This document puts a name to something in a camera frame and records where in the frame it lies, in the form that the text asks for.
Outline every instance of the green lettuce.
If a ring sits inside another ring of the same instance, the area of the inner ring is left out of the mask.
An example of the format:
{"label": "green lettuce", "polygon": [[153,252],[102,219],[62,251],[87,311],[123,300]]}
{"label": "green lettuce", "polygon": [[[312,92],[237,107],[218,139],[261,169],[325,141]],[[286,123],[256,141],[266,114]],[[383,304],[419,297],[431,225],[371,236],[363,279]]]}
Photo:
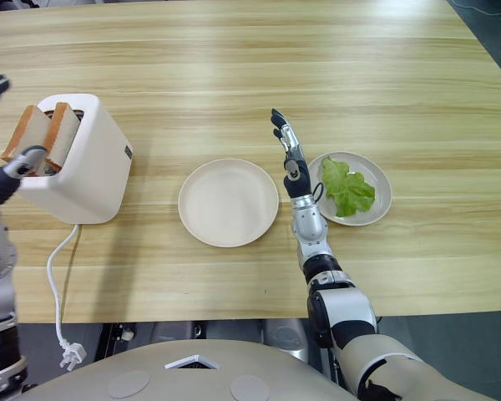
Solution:
{"label": "green lettuce", "polygon": [[369,211],[375,202],[375,188],[370,186],[362,173],[349,174],[349,165],[326,157],[321,162],[326,196],[334,198],[337,217],[354,215],[357,211]]}

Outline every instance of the power cord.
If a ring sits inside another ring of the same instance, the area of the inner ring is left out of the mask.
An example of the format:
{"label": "power cord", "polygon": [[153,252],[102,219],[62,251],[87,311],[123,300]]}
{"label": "power cord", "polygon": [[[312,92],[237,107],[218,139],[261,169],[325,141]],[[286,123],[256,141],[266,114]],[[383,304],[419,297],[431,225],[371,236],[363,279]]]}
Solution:
{"label": "power cord", "polygon": [[78,233],[79,224],[75,224],[71,233],[63,240],[61,244],[58,245],[56,249],[48,257],[47,261],[47,279],[48,284],[50,284],[50,288],[52,288],[53,300],[55,302],[56,307],[56,336],[58,336],[59,345],[63,348],[63,360],[59,364],[60,368],[64,368],[66,365],[67,370],[70,372],[74,369],[77,363],[81,363],[87,353],[85,352],[84,346],[80,343],[69,343],[66,338],[63,337],[61,333],[61,299],[59,297],[59,290],[56,286],[56,282],[53,279],[53,259],[56,255],[61,251],[69,242],[73,239],[73,237]]}
{"label": "power cord", "polygon": [[481,10],[480,8],[477,8],[477,7],[474,7],[474,6],[466,6],[466,5],[463,5],[463,4],[458,4],[456,2],[456,0],[451,0],[451,4],[453,6],[458,7],[458,8],[466,8],[466,9],[470,9],[470,10],[475,10],[475,11],[481,13],[481,14],[488,15],[489,17],[498,17],[499,15],[501,15],[501,13],[494,13],[494,14],[487,13],[486,11]]}

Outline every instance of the wood grain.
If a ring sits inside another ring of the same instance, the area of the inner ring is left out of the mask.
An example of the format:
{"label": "wood grain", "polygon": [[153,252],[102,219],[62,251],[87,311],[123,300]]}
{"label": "wood grain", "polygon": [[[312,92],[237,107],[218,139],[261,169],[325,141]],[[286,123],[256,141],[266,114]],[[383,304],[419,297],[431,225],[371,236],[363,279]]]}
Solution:
{"label": "wood grain", "polygon": [[[127,3],[0,13],[0,150],[26,104],[97,94],[135,147],[123,206],[56,260],[66,322],[304,317],[282,150],[356,152],[392,182],[389,215],[332,226],[330,243],[377,315],[501,310],[501,71],[444,1]],[[281,193],[273,227],[235,249],[181,225],[185,177],[237,157]],[[64,225],[15,197],[22,322],[51,322],[44,275]]]}

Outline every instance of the plate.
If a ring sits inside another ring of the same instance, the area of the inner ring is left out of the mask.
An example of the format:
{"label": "plate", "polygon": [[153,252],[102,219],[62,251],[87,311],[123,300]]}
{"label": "plate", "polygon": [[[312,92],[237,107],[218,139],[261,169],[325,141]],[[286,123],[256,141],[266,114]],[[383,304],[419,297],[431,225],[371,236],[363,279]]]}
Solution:
{"label": "plate", "polygon": [[262,236],[275,220],[278,203],[275,183],[261,167],[219,159],[187,177],[178,212],[192,236],[209,245],[233,247]]}
{"label": "plate", "polygon": [[349,165],[350,173],[362,173],[366,182],[375,188],[375,202],[369,211],[358,211],[352,216],[337,217],[336,203],[326,196],[323,190],[321,199],[317,202],[321,214],[330,221],[343,224],[344,226],[366,226],[382,219],[392,206],[392,186],[382,170],[369,159],[363,156],[347,152],[334,152],[321,155],[308,165],[311,188],[316,188],[323,176],[321,161],[331,156],[334,161],[343,161]]}

